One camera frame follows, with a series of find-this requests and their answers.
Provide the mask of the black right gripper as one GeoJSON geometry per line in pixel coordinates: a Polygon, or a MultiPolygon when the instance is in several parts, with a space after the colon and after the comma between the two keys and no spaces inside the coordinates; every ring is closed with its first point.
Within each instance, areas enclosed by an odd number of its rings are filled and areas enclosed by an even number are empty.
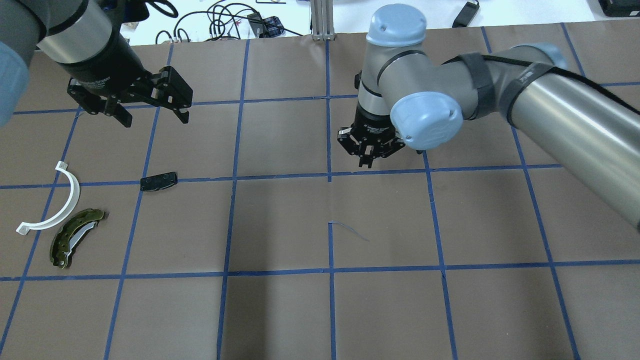
{"type": "Polygon", "coordinates": [[[344,150],[358,157],[359,167],[370,168],[370,160],[387,158],[402,150],[406,144],[397,137],[390,115],[379,115],[357,107],[354,121],[341,127],[337,141],[344,150]]]}

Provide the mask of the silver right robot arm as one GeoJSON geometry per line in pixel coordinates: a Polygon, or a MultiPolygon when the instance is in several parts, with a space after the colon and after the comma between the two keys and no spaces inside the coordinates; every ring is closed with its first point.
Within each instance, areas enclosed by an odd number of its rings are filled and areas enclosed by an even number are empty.
{"type": "Polygon", "coordinates": [[[569,71],[551,43],[469,52],[436,65],[423,48],[426,18],[389,4],[372,16],[355,76],[352,125],[337,141],[359,166],[403,148],[450,141],[464,121],[499,113],[634,227],[640,218],[639,111],[569,71]]]}

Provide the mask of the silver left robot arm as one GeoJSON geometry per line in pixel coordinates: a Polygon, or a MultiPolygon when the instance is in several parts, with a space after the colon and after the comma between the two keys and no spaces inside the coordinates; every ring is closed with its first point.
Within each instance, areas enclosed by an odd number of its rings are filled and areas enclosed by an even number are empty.
{"type": "Polygon", "coordinates": [[[114,117],[128,128],[133,117],[124,105],[145,103],[168,109],[187,124],[194,95],[190,85],[171,66],[148,71],[121,34],[123,24],[149,17],[148,6],[178,16],[167,0],[3,0],[2,125],[28,87],[36,50],[70,75],[67,94],[88,114],[114,117]]]}

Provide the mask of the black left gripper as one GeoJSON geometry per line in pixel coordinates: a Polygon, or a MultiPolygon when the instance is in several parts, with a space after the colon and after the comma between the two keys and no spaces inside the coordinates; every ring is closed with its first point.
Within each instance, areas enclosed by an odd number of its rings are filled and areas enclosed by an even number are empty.
{"type": "Polygon", "coordinates": [[[67,94],[83,109],[92,113],[103,111],[106,117],[114,117],[125,128],[131,127],[133,117],[121,103],[145,103],[169,109],[187,125],[194,98],[192,87],[172,66],[164,66],[157,73],[118,70],[114,75],[91,82],[72,77],[67,84],[67,94]]]}

